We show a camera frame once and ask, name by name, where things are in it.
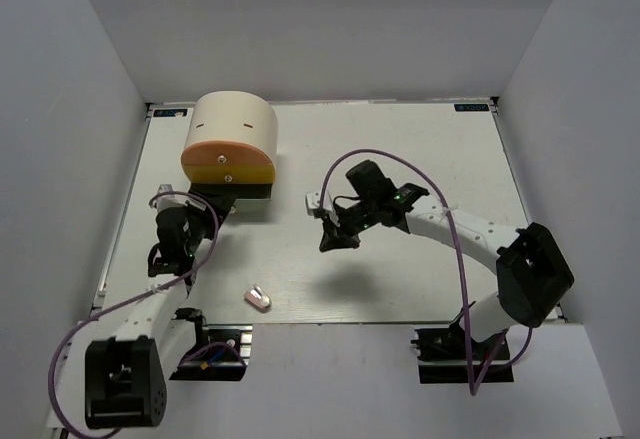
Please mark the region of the beige orange drawer container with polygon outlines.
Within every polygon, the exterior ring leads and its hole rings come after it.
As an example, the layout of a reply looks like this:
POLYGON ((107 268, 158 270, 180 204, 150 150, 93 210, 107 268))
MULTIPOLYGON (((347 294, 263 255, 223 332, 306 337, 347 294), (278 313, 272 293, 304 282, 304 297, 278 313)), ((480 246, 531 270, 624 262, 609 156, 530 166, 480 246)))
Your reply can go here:
POLYGON ((254 94, 206 94, 193 109, 182 169, 205 194, 269 200, 276 181, 278 128, 275 110, 254 94))

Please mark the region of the pink white eraser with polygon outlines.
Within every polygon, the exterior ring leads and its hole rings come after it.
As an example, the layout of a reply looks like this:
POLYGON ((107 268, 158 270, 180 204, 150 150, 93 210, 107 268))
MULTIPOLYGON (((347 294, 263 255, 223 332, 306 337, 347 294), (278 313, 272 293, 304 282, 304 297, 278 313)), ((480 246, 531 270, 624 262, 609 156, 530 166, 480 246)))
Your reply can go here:
POLYGON ((247 290, 244 293, 243 298, 248 304, 261 313, 266 313, 272 307, 271 297, 257 284, 247 290))

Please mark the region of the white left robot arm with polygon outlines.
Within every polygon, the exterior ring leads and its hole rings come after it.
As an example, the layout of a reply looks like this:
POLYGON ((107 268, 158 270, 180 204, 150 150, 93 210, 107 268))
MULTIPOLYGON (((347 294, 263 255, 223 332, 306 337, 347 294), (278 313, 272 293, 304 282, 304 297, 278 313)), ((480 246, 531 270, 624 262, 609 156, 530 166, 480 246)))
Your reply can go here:
POLYGON ((183 304, 203 262, 196 252, 214 244, 233 195, 158 192, 156 243, 147 256, 148 286, 131 301, 124 322, 85 352, 84 419, 91 430, 151 428, 167 405, 167 381, 186 354, 205 355, 211 333, 200 310, 183 304))

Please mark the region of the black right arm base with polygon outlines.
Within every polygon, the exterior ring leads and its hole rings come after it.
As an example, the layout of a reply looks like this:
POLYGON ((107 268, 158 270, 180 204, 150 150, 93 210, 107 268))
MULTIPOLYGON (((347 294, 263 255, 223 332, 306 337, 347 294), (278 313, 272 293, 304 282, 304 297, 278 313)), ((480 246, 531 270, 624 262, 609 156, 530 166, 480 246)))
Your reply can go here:
MULTIPOLYGON (((419 381, 422 385, 467 384, 468 371, 464 331, 458 326, 429 327, 414 330, 411 345, 417 352, 419 381)), ((508 343, 500 334, 483 342, 471 340, 474 377, 478 378, 492 351, 497 353, 486 372, 484 383, 513 383, 508 343)))

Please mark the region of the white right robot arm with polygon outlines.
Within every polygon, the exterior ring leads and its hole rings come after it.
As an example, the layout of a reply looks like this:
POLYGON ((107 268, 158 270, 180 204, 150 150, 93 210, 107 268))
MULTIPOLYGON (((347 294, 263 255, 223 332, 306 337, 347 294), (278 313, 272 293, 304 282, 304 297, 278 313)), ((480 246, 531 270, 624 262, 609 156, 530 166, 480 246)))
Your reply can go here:
POLYGON ((361 233, 382 225, 449 246, 495 275, 496 292, 454 322, 452 347, 463 357, 477 356, 489 338, 512 326, 539 327, 574 285, 554 236, 539 223, 515 228, 453 210, 433 189, 396 186, 371 160, 354 166, 346 178, 356 193, 348 207, 322 191, 305 197, 308 214, 322 222, 320 251, 356 249, 361 233))

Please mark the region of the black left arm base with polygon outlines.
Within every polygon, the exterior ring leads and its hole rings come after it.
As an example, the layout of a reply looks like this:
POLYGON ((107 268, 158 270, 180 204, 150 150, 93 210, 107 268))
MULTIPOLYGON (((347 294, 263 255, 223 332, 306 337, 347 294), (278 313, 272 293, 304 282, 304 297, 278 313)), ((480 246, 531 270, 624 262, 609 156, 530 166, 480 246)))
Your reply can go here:
POLYGON ((171 374, 171 381, 239 382, 249 364, 252 325, 219 325, 209 323, 201 310, 180 308, 178 320, 190 323, 195 333, 191 347, 171 374))

